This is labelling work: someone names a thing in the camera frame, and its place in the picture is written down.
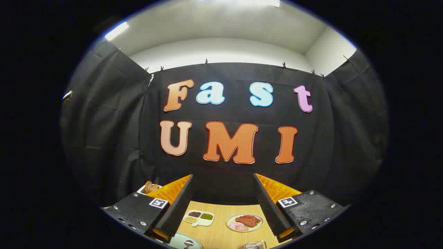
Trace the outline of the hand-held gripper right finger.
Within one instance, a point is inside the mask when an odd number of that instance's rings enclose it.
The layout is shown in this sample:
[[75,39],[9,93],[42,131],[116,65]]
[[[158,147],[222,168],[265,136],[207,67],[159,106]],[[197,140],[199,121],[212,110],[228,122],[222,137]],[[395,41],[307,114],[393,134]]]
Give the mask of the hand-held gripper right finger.
[[278,242],[319,230],[350,208],[316,190],[298,191],[254,174],[254,188],[262,212]]

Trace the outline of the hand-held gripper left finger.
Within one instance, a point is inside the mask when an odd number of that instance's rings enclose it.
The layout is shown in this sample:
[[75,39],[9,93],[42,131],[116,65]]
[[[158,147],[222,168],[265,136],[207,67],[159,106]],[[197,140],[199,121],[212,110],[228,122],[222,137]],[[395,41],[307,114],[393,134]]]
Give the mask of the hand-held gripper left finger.
[[148,194],[133,192],[103,211],[130,230],[169,243],[193,196],[193,175]]

